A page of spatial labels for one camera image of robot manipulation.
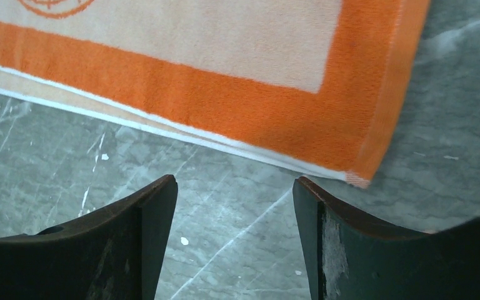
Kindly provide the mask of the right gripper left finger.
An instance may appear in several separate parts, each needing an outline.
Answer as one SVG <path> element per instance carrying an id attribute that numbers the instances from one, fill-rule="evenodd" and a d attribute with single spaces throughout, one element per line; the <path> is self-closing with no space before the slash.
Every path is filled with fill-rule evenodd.
<path id="1" fill-rule="evenodd" d="M 168 174 L 35 235 L 0 238 L 0 299 L 154 299 L 178 197 Z"/>

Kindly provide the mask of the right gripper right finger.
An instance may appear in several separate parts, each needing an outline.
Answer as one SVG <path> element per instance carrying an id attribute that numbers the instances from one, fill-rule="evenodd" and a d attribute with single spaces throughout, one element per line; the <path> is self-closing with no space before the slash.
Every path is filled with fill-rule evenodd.
<path id="1" fill-rule="evenodd" d="M 397 226 L 295 180 L 312 299 L 480 299 L 480 217 L 437 232 Z"/>

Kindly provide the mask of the orange white towel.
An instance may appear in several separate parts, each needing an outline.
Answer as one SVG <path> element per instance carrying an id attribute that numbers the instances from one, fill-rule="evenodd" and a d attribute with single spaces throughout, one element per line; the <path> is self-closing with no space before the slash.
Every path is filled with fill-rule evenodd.
<path id="1" fill-rule="evenodd" d="M 0 1 L 0 93 L 369 186 L 429 1 Z"/>

